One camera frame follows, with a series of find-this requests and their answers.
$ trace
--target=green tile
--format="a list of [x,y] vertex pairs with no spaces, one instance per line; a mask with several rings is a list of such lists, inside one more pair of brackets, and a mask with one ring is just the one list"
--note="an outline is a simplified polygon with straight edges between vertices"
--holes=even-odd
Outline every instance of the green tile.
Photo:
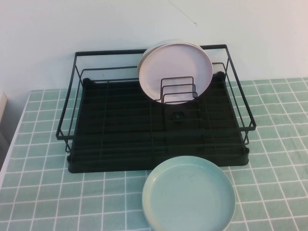
[[287,78],[288,83],[292,83],[292,82],[302,82],[303,79],[302,78]]
[[251,170],[238,170],[232,172],[234,182],[236,185],[241,184],[254,184],[255,179]]
[[45,163],[44,157],[34,157],[26,159],[24,171],[43,170]]
[[291,165],[287,153],[270,153],[269,160],[274,167]]
[[266,110],[266,108],[265,108],[265,106],[264,105],[258,105],[258,106],[250,106],[250,110],[251,110],[251,112],[252,112],[252,114],[254,115],[254,116],[263,116],[263,115],[267,115],[268,114],[268,112],[267,112],[267,110]]
[[63,170],[44,171],[42,184],[57,184],[61,183]]
[[32,134],[18,134],[15,144],[29,144]]
[[125,211],[125,195],[105,196],[104,212]]
[[43,101],[42,105],[40,106],[40,110],[55,110],[57,109],[58,101]]
[[42,91],[41,92],[33,91],[33,92],[30,93],[28,101],[29,102],[30,101],[40,101],[42,99],[42,96],[43,96],[43,92]]
[[290,114],[289,117],[295,124],[308,123],[308,117],[305,113]]
[[63,182],[69,183],[69,182],[78,182],[82,181],[83,173],[70,173],[67,169],[64,170],[63,175]]
[[308,215],[308,198],[288,200],[293,216]]
[[16,187],[19,184],[21,173],[6,173],[2,187]]
[[247,231],[247,227],[244,223],[232,223],[227,231]]
[[291,216],[287,203],[285,201],[267,201],[265,202],[269,218],[283,218]]
[[275,127],[261,127],[258,128],[257,130],[259,132],[259,135],[261,139],[275,139],[278,138],[278,134],[276,132]]
[[20,186],[39,185],[41,175],[42,175],[41,171],[24,172],[21,177]]
[[119,194],[125,192],[125,181],[120,180],[106,180],[105,181],[105,195]]
[[308,102],[306,103],[300,103],[300,105],[302,105],[303,109],[305,112],[308,112]]
[[16,201],[35,201],[37,194],[38,194],[38,186],[31,186],[31,187],[22,187],[19,188]]
[[82,196],[99,196],[103,194],[103,181],[92,181],[83,183]]
[[288,115],[271,115],[275,125],[292,124]]
[[38,121],[41,120],[53,120],[56,111],[41,111],[38,114]]
[[125,213],[111,213],[103,216],[104,231],[125,230]]
[[287,83],[283,84],[274,84],[273,85],[277,93],[286,93],[286,92],[292,92],[291,88]]
[[307,231],[308,219],[307,218],[295,218],[295,222],[299,231]]
[[127,212],[127,229],[148,228],[149,224],[144,217],[143,211]]
[[57,100],[59,98],[60,91],[52,90],[44,92],[43,101],[45,100]]
[[142,193],[127,194],[126,195],[126,208],[127,210],[142,209]]
[[242,204],[246,220],[266,219],[267,215],[263,204],[260,203],[247,203]]
[[308,164],[308,155],[306,151],[289,152],[289,156],[294,165]]
[[293,219],[272,220],[271,224],[275,231],[296,231]]
[[289,83],[291,89],[296,92],[296,91],[305,91],[308,90],[306,85],[301,83],[301,82],[296,82],[296,83]]
[[287,151],[295,151],[304,149],[299,138],[288,138],[282,140]]
[[266,94],[266,95],[261,95],[262,101],[264,104],[268,103],[280,103],[277,95],[273,94]]
[[295,92],[294,93],[298,101],[304,102],[308,99],[308,91],[307,92]]
[[270,80],[272,83],[286,83],[286,79],[285,78],[276,78],[276,79],[271,79]]
[[284,103],[283,107],[287,113],[299,113],[303,112],[299,103]]
[[37,122],[34,132],[51,131],[53,121]]
[[57,199],[60,192],[60,185],[42,185],[39,189],[38,200]]
[[126,192],[127,193],[141,193],[145,183],[145,177],[127,178],[126,179]]
[[24,167],[25,159],[10,159],[6,172],[21,172]]
[[57,231],[77,231],[78,217],[58,218],[55,229]]
[[277,126],[276,127],[278,134],[281,138],[287,138],[287,137],[296,137],[297,132],[293,125],[283,125],[283,126]]
[[278,93],[278,98],[282,103],[294,103],[297,102],[293,93]]
[[0,205],[0,220],[10,220],[13,204]]
[[103,197],[82,198],[81,214],[101,213],[103,209]]
[[251,167],[270,167],[270,162],[266,154],[250,155],[249,162]]
[[272,168],[253,169],[257,183],[276,182],[276,177]]
[[264,153],[264,148],[261,141],[250,141],[248,146],[250,153]]
[[48,143],[50,132],[33,133],[31,144]]
[[243,213],[241,210],[241,206],[239,204],[236,204],[232,221],[243,221],[243,220],[244,220],[244,217],[243,217]]
[[283,199],[279,184],[261,184],[259,189],[263,200]]
[[271,231],[270,222],[265,221],[252,221],[248,222],[249,231]]
[[58,201],[38,201],[35,218],[52,218],[56,216]]
[[142,177],[145,176],[145,171],[127,171],[126,177]]
[[32,231],[53,231],[55,219],[39,219],[34,220],[32,225]]
[[60,198],[79,197],[81,196],[81,183],[63,184]]
[[40,102],[28,102],[26,104],[26,112],[28,111],[38,111]]
[[305,191],[300,182],[282,183],[281,188],[286,198],[305,196]]
[[301,140],[304,146],[306,147],[306,149],[308,149],[308,137],[301,137]]
[[293,167],[276,167],[275,173],[279,181],[297,180]]
[[101,215],[80,217],[79,230],[101,231],[101,224],[102,224]]
[[106,172],[106,179],[123,178],[125,176],[124,172]]
[[28,152],[28,146],[14,146],[11,158],[24,158]]
[[295,127],[300,136],[308,135],[308,124],[295,125]]
[[255,86],[242,86],[243,92],[246,96],[248,95],[258,95]]
[[284,151],[282,142],[280,140],[266,140],[266,141],[263,141],[263,144],[264,144],[265,150],[268,153]]
[[281,104],[266,104],[270,114],[284,114],[285,111]]
[[47,144],[30,145],[28,157],[43,157],[47,152]]
[[260,80],[254,80],[256,84],[270,84],[269,79],[260,79]]
[[65,142],[51,143],[48,149],[48,155],[61,155],[65,154]]
[[308,166],[295,166],[298,176],[301,180],[308,180]]
[[275,93],[272,85],[257,85],[257,89],[258,89],[260,94]]
[[47,156],[45,169],[63,168],[65,156]]
[[261,200],[258,188],[255,185],[237,186],[236,189],[239,194],[241,202]]
[[15,204],[12,214],[12,220],[32,219],[35,202]]
[[23,117],[23,122],[34,122],[36,121],[38,112],[25,112]]
[[0,203],[11,203],[15,199],[17,188],[13,189],[1,189],[0,191]]
[[30,231],[30,226],[30,220],[11,221],[8,231]]
[[271,126],[273,122],[269,115],[256,116],[255,121],[257,126]]
[[72,216],[79,214],[80,199],[67,199],[59,201],[58,216]]
[[33,132],[34,124],[35,124],[35,122],[21,123],[18,132],[19,132],[19,133],[29,133],[29,132]]

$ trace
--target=black metal wire frame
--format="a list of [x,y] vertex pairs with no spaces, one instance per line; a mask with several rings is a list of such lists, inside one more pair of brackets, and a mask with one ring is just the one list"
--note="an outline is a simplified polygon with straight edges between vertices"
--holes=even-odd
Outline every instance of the black metal wire frame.
[[[222,65],[223,68],[224,68],[224,71],[225,71],[225,76],[228,80],[228,83],[229,83],[229,86],[230,86],[230,89],[231,89],[231,93],[232,93],[232,96],[234,98],[234,102],[235,102],[235,105],[236,105],[236,108],[237,108],[237,112],[239,114],[239,117],[240,117],[240,121],[241,121],[241,124],[243,127],[239,127],[238,125],[238,128],[237,130],[239,132],[244,132],[245,133],[245,137],[244,137],[244,143],[245,144],[248,144],[249,143],[249,139],[248,139],[248,132],[249,131],[252,131],[252,130],[255,130],[256,129],[256,122],[253,118],[253,115],[252,115],[252,112],[250,110],[250,107],[248,105],[248,102],[247,102],[247,99],[244,95],[244,91],[242,89],[242,86],[240,84],[240,81],[238,79],[238,76],[237,76],[237,73],[235,71],[235,67],[234,67],[234,64],[233,64],[233,61],[231,59],[231,56],[230,56],[230,53],[229,53],[229,50],[228,50],[228,47],[227,45],[225,44],[221,44],[221,45],[207,45],[207,46],[201,46],[201,48],[203,50],[215,50],[215,49],[224,49],[227,53],[227,56],[228,56],[228,59],[227,59],[227,65],[225,65],[224,63],[212,63],[213,65]],[[82,82],[82,75],[85,71],[98,71],[98,70],[116,70],[116,69],[129,69],[129,68],[136,68],[137,66],[123,66],[123,67],[108,67],[108,68],[85,68],[81,71],[81,73],[79,72],[78,68],[77,68],[77,65],[76,65],[76,62],[77,62],[77,58],[79,56],[94,56],[94,55],[123,55],[123,54],[143,54],[146,50],[145,49],[142,49],[142,50],[118,50],[118,51],[81,51],[81,52],[76,52],[75,53],[75,58],[74,58],[74,63],[73,63],[73,69],[72,69],[72,74],[71,74],[71,79],[70,79],[70,82],[69,82],[69,86],[68,86],[68,91],[67,91],[67,95],[66,95],[66,99],[65,99],[65,102],[64,102],[64,107],[63,107],[63,111],[61,113],[61,117],[60,117],[60,121],[59,121],[59,125],[58,125],[58,128],[57,128],[57,131],[56,131],[56,138],[58,140],[64,140],[65,143],[66,143],[66,149],[65,151],[66,152],[71,152],[71,147],[69,146],[69,140],[74,140],[76,138],[75,135],[72,135],[71,134],[71,128],[72,128],[72,124],[73,124],[73,119],[74,119],[74,115],[75,115],[75,111],[76,111],[76,103],[77,103],[77,98],[78,98],[78,93],[79,93],[79,89],[80,89],[80,85],[82,87],[84,87],[83,85],[83,82]],[[249,114],[249,117],[250,117],[250,123],[249,123],[249,126],[245,127],[245,124],[244,124],[244,121],[243,121],[243,118],[242,118],[242,115],[240,113],[240,110],[239,110],[239,107],[238,107],[238,103],[236,101],[236,98],[235,98],[235,95],[234,95],[234,92],[233,92],[233,89],[232,89],[232,86],[231,86],[231,83],[230,83],[230,79],[229,79],[229,76],[228,76],[228,66],[231,66],[232,68],[232,71],[233,71],[233,74],[234,74],[234,77],[235,77],[235,80],[236,80],[236,83],[238,85],[238,88],[239,88],[239,91],[241,93],[241,97],[243,99],[243,102],[246,106],[246,109],[247,109],[247,112]],[[70,98],[70,93],[71,93],[71,89],[72,89],[72,84],[73,84],[73,79],[74,79],[74,75],[75,75],[75,71],[77,72],[77,75],[78,75],[78,78],[79,78],[79,81],[78,81],[78,87],[77,87],[77,93],[76,93],[76,97],[75,97],[75,103],[74,103],[74,109],[73,109],[73,114],[72,114],[72,118],[71,118],[71,122],[70,122],[70,126],[69,126],[69,130],[68,130],[68,135],[64,135],[63,134],[63,131],[61,130],[61,127],[62,127],[62,123],[63,123],[63,120],[64,120],[64,115],[65,115],[65,112],[66,112],[66,108],[67,108],[67,104],[68,104],[68,100]],[[167,79],[174,79],[174,78],[191,78],[192,79],[192,83],[189,83],[189,84],[178,84],[178,85],[164,85],[163,86],[163,80],[167,80]],[[111,80],[96,80],[95,82],[113,82],[113,81],[138,81],[138,78],[129,78],[129,79],[111,79]],[[192,86],[192,91],[190,92],[179,92],[179,93],[166,93],[166,94],[163,94],[163,91],[164,91],[164,88],[167,88],[167,87],[174,87],[174,86]],[[194,84],[194,80],[193,80],[193,77],[171,77],[171,78],[163,78],[161,80],[161,94],[160,94],[160,99],[156,100],[156,101],[161,101],[162,103],[177,103],[177,102],[183,102],[183,101],[174,101],[174,102],[165,102],[165,96],[166,95],[172,95],[172,94],[185,94],[185,93],[191,93],[192,94],[192,97],[195,99],[198,97],[197,95],[197,92],[195,91],[196,89],[196,86]]]

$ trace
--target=stacked plates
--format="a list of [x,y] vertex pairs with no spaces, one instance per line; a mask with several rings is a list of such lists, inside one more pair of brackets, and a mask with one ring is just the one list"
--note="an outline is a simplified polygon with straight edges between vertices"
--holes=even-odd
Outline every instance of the stacked plates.
[[213,76],[213,66],[201,47],[172,39],[145,51],[138,74],[143,91],[151,99],[178,104],[192,100],[193,91],[199,96],[206,90]]

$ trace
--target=plate rim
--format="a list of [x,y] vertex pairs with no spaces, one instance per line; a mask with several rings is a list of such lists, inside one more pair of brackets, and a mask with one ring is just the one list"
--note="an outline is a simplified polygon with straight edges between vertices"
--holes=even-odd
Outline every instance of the plate rim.
[[[150,188],[150,185],[153,184],[153,181],[150,181],[149,179],[151,177],[153,177],[154,175],[157,175],[159,176],[160,174],[162,174],[164,171],[168,170],[169,168],[171,167],[175,167],[175,166],[178,166],[178,165],[188,165],[188,163],[185,163],[185,161],[187,162],[187,160],[191,161],[191,160],[198,160],[198,166],[202,166],[204,167],[204,163],[206,165],[210,165],[213,169],[216,169],[217,172],[219,173],[223,173],[223,176],[225,176],[225,179],[227,180],[227,184],[229,184],[230,186],[230,189],[232,189],[232,192],[233,192],[233,201],[234,203],[232,203],[233,207],[234,207],[234,210],[233,210],[233,214],[231,216],[231,219],[229,220],[229,223],[227,224],[227,226],[222,230],[222,231],[226,231],[228,229],[228,227],[230,226],[230,223],[234,217],[234,214],[235,214],[235,209],[236,209],[236,195],[235,195],[235,190],[234,190],[234,187],[232,185],[232,182],[231,180],[229,179],[229,177],[227,176],[227,174],[221,170],[217,165],[215,165],[214,163],[212,163],[211,161],[208,161],[206,159],[203,159],[203,158],[200,158],[200,157],[197,157],[197,156],[189,156],[189,155],[183,155],[183,156],[177,156],[177,157],[173,157],[171,159],[168,159],[162,163],[160,163],[156,168],[154,168],[152,170],[152,172],[149,174],[149,176],[147,177],[145,183],[144,183],[144,187],[143,187],[143,190],[142,190],[142,210],[143,210],[143,213],[144,213],[144,217],[146,218],[147,222],[149,223],[150,227],[154,230],[154,231],[165,231],[165,230],[158,230],[155,226],[155,223],[151,221],[151,219],[149,218],[149,216],[147,215],[147,213],[149,213],[149,209],[145,208],[145,205],[147,204],[147,200],[146,200],[146,194],[147,194],[147,190]],[[181,160],[181,161],[184,161],[184,163],[182,164],[179,164],[177,163],[178,160]],[[167,168],[164,168],[164,165],[167,165],[169,163],[172,163],[172,162],[175,162],[174,165],[171,165],[171,166],[167,166]]]
[[138,73],[138,76],[139,76],[139,83],[140,83],[140,86],[142,88],[142,90],[144,91],[144,93],[149,96],[152,100],[155,100],[159,103],[162,102],[162,99],[161,100],[157,100],[155,99],[155,97],[151,94],[151,91],[148,90],[148,88],[146,87],[146,84],[144,83],[144,77],[142,77],[142,75],[140,75],[140,71],[142,69],[142,65],[143,63],[146,61],[146,59],[148,59],[149,57],[151,57],[154,53],[156,53],[157,51],[159,51],[160,49],[162,48],[165,48],[167,46],[172,46],[172,45],[186,45],[186,46],[189,46],[189,47],[192,47],[192,48],[195,48],[195,49],[198,49],[200,51],[202,51],[202,54],[204,55],[204,58],[210,63],[210,72],[211,72],[211,80],[213,78],[213,72],[214,72],[214,68],[213,68],[213,64],[212,64],[212,61],[211,59],[209,58],[209,56],[206,54],[206,52],[200,47],[200,46],[197,46],[195,44],[192,44],[192,43],[189,43],[189,42],[172,42],[172,43],[167,43],[167,44],[164,44],[164,45],[161,45],[159,47],[156,47],[155,49],[153,49],[152,51],[148,52],[146,55],[146,58],[143,60],[141,66],[140,66],[140,69],[139,69],[139,73]]

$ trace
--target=plate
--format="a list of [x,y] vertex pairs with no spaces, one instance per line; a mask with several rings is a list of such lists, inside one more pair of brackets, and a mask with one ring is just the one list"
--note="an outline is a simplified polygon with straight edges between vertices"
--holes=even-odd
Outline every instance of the plate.
[[151,172],[142,207],[154,231],[223,231],[235,211],[235,193],[227,175],[212,162],[179,156]]
[[193,86],[201,95],[211,82],[213,66],[207,54],[191,43],[169,43],[157,47],[147,54],[139,71],[139,82],[143,91],[153,100],[162,103],[184,103],[193,99]]

